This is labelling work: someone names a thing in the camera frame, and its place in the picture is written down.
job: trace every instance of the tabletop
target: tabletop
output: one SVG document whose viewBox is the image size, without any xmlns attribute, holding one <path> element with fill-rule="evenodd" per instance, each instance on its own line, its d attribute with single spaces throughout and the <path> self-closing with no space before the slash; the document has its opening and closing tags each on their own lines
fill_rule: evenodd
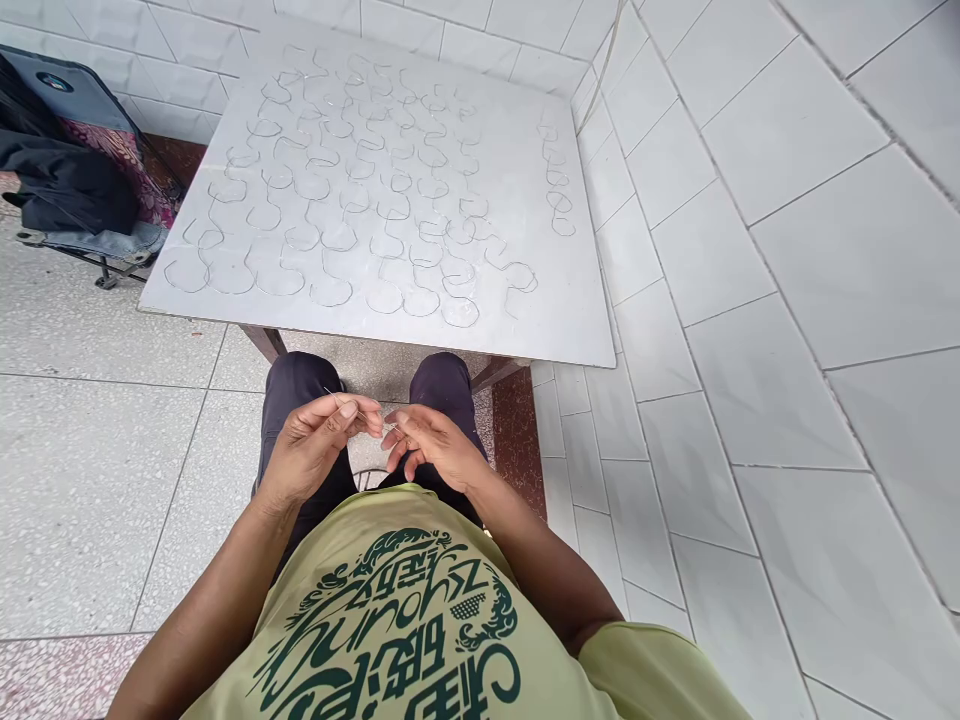
<svg viewBox="0 0 960 720">
<path fill-rule="evenodd" d="M 560 98 L 276 17 L 140 309 L 613 367 Z"/>
</svg>

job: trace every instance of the green print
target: green print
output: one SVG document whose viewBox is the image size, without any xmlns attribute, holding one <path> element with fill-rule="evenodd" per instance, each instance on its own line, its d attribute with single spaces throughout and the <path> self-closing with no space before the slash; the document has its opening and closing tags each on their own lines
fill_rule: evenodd
<svg viewBox="0 0 960 720">
<path fill-rule="evenodd" d="M 384 703 L 401 703 L 406 720 L 481 720 L 491 702 L 515 702 L 520 667 L 497 641 L 517 611 L 471 554 L 445 532 L 384 533 L 303 597 L 247 695 L 271 720 L 369 720 Z"/>
</svg>

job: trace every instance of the knee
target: knee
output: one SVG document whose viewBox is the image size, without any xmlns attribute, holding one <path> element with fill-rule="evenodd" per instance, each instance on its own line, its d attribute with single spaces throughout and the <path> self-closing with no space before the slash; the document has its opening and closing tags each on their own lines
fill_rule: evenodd
<svg viewBox="0 0 960 720">
<path fill-rule="evenodd" d="M 275 380 L 278 377 L 296 378 L 296 377 L 322 377 L 326 378 L 336 387 L 330 389 L 334 392 L 340 389 L 340 377 L 337 375 L 333 364 L 319 355 L 300 352 L 294 350 L 286 355 L 281 355 L 270 368 L 270 374 L 267 376 L 267 382 Z"/>
</svg>

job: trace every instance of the floor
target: floor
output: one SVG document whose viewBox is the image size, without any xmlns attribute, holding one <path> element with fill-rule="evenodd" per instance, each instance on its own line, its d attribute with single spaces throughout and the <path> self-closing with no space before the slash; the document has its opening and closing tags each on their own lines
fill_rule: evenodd
<svg viewBox="0 0 960 720">
<path fill-rule="evenodd" d="M 138 284 L 96 289 L 18 227 L 0 217 L 0 716 L 97 717 L 248 500 L 268 366 L 237 327 L 139 313 Z M 432 352 L 283 336 L 385 409 Z M 495 458 L 492 391 L 476 402 Z"/>
</svg>

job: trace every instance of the wire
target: wire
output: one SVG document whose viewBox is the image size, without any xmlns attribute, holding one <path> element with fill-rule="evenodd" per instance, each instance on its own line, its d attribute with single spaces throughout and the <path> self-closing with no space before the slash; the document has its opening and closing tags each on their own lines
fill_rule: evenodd
<svg viewBox="0 0 960 720">
<path fill-rule="evenodd" d="M 583 116 L 583 120 L 580 121 L 580 127 L 577 128 L 577 137 L 580 137 L 580 133 L 583 131 L 583 126 L 587 124 L 587 120 L 590 119 L 590 115 L 593 112 L 593 106 L 597 102 L 597 97 L 600 95 L 600 85 L 603 83 L 603 77 L 607 74 L 607 65 L 610 64 L 610 56 L 613 55 L 613 43 L 617 39 L 617 29 L 620 27 L 620 15 L 623 13 L 623 6 L 626 4 L 627 0 L 620 0 L 620 4 L 617 5 L 617 17 L 613 20 L 613 32 L 610 34 L 610 44 L 607 46 L 607 57 L 603 60 L 603 67 L 600 68 L 600 77 L 597 78 L 597 86 L 593 89 L 593 97 L 590 98 L 590 104 L 587 106 L 587 112 Z"/>
</svg>

